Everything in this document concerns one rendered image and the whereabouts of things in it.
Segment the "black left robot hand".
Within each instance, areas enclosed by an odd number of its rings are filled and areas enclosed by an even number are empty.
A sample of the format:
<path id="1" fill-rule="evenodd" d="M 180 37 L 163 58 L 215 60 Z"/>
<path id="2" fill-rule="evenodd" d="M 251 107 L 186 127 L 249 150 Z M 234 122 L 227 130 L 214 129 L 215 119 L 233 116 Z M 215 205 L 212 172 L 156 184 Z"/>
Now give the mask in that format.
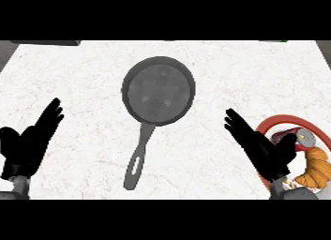
<path id="1" fill-rule="evenodd" d="M 0 154 L 7 158 L 0 178 L 11 180 L 17 176 L 31 178 L 45 157 L 50 141 L 65 118 L 60 99 L 48 105 L 36 124 L 23 133 L 11 127 L 0 128 Z"/>

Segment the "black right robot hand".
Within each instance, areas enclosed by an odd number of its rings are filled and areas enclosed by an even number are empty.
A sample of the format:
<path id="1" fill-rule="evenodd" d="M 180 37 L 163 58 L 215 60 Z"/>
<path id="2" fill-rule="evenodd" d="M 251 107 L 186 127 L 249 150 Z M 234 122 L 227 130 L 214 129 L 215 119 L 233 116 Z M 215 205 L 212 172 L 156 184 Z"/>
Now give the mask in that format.
<path id="1" fill-rule="evenodd" d="M 289 163 L 298 156 L 298 135 L 288 134 L 277 144 L 255 131 L 234 109 L 227 109 L 226 129 L 240 144 L 261 176 L 271 182 L 291 173 Z"/>

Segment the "golden brown croissant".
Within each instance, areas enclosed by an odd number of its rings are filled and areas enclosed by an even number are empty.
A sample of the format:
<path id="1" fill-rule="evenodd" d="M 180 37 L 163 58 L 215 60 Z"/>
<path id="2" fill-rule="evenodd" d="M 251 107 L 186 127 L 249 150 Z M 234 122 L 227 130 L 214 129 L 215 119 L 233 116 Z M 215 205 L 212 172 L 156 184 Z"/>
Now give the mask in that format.
<path id="1" fill-rule="evenodd" d="M 305 152 L 307 168 L 295 181 L 308 188 L 325 189 L 331 181 L 331 164 L 326 152 L 314 147 Z"/>

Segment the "red-rimmed white plate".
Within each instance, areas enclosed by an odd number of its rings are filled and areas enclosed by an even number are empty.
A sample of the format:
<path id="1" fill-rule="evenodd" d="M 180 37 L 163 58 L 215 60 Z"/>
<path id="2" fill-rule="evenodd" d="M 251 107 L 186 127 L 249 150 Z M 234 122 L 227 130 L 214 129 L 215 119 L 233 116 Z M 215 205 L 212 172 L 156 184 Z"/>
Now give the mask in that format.
<path id="1" fill-rule="evenodd" d="M 257 130 L 262 133 L 267 134 L 270 129 L 280 124 L 295 124 L 299 125 L 304 128 L 308 128 L 316 135 L 322 138 L 322 141 L 325 142 L 330 152 L 331 152 L 331 138 L 329 135 L 322 131 L 322 129 L 305 119 L 289 115 L 289 114 L 279 114 L 271 117 L 268 117 L 262 123 L 258 125 Z"/>

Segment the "dark grey frying pan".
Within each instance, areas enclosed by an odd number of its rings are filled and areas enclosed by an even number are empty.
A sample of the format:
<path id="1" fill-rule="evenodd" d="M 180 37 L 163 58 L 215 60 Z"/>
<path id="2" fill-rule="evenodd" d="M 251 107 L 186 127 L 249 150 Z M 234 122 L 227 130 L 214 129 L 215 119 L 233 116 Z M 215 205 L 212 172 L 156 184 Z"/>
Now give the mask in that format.
<path id="1" fill-rule="evenodd" d="M 146 146 L 155 129 L 175 123 L 186 116 L 195 96 L 193 74 L 175 58 L 150 57 L 130 69 L 122 83 L 122 102 L 141 123 L 141 135 L 124 178 L 128 190 L 137 188 L 141 179 Z"/>

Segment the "dark red can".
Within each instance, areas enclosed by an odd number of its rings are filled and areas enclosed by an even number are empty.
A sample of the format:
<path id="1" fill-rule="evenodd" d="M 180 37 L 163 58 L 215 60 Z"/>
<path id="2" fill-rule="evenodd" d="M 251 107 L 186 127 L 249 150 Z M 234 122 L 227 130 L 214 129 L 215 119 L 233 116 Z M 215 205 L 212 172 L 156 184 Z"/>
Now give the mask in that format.
<path id="1" fill-rule="evenodd" d="M 296 141 L 296 151 L 310 151 L 317 145 L 317 138 L 314 133 L 304 127 L 295 127 L 285 131 L 277 132 L 273 135 L 273 143 L 279 144 L 283 137 L 289 134 L 295 134 L 298 136 Z"/>

